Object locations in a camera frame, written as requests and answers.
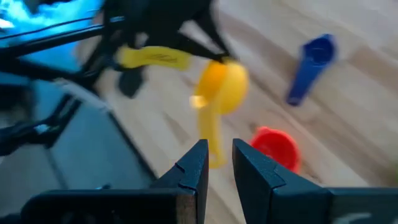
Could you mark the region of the yellow measuring cup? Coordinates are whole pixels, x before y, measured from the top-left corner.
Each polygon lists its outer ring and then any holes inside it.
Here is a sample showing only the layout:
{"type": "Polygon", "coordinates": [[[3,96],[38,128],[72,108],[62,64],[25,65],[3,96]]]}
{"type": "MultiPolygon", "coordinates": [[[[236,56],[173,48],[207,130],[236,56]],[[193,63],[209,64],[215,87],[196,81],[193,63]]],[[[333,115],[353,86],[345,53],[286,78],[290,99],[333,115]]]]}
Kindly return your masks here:
{"type": "Polygon", "coordinates": [[[226,163],[221,147],[221,117],[232,113],[244,101],[249,78],[246,68],[239,62],[208,62],[194,87],[190,104],[197,111],[198,132],[208,141],[209,167],[219,168],[226,163]]]}

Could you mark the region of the red measuring cup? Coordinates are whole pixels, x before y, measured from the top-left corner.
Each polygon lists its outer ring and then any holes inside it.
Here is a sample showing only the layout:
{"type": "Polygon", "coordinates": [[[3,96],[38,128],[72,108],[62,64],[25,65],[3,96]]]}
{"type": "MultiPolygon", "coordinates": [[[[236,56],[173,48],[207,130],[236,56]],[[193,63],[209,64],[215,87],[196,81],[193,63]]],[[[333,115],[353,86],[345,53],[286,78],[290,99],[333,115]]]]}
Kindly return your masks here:
{"type": "Polygon", "coordinates": [[[261,126],[256,129],[251,146],[259,152],[299,174],[302,167],[302,153],[295,140],[279,129],[261,126]]]}

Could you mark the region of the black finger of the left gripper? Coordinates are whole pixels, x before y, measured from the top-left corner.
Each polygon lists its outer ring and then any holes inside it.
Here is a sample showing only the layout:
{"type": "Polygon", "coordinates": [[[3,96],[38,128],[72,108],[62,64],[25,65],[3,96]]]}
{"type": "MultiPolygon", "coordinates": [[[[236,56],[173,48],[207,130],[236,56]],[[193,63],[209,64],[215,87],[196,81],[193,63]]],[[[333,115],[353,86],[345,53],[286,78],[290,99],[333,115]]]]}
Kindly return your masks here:
{"type": "Polygon", "coordinates": [[[222,62],[221,54],[215,54],[199,42],[180,33],[166,35],[161,40],[161,46],[170,47],[171,49],[180,50],[188,54],[208,58],[217,62],[222,62]]]}
{"type": "Polygon", "coordinates": [[[233,58],[233,55],[227,48],[217,26],[216,22],[213,19],[212,13],[210,9],[204,9],[198,12],[194,17],[193,20],[197,23],[202,31],[212,40],[214,44],[216,44],[223,53],[221,54],[220,58],[233,58]]]}

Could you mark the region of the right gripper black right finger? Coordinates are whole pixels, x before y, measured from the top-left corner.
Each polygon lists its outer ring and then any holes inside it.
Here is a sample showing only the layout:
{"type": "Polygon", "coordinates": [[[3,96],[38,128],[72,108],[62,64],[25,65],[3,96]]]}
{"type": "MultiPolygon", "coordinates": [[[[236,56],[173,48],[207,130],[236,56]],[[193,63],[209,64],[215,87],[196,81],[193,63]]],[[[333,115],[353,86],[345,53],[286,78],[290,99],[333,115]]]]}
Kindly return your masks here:
{"type": "Polygon", "coordinates": [[[241,139],[232,157],[247,224],[398,224],[398,188],[322,187],[241,139]]]}

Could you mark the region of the blue measuring cup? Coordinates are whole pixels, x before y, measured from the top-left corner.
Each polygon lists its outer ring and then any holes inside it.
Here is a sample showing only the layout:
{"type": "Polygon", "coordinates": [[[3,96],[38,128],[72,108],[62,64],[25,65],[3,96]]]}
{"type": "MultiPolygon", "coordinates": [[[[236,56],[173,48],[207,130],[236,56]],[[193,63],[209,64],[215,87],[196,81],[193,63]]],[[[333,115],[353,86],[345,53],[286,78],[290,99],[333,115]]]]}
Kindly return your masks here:
{"type": "Polygon", "coordinates": [[[286,96],[286,103],[300,106],[318,77],[335,60],[337,47],[331,34],[323,34],[302,46],[302,57],[286,96]]]}

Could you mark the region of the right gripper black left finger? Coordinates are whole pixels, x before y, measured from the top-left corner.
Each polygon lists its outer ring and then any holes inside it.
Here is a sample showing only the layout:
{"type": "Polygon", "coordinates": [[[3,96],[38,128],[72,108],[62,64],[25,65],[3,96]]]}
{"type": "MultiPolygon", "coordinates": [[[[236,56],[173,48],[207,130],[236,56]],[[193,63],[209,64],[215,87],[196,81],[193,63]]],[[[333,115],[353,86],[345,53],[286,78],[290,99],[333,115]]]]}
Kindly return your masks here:
{"type": "Polygon", "coordinates": [[[22,224],[204,224],[209,152],[193,145],[164,175],[139,190],[52,190],[22,208],[22,224]]]}

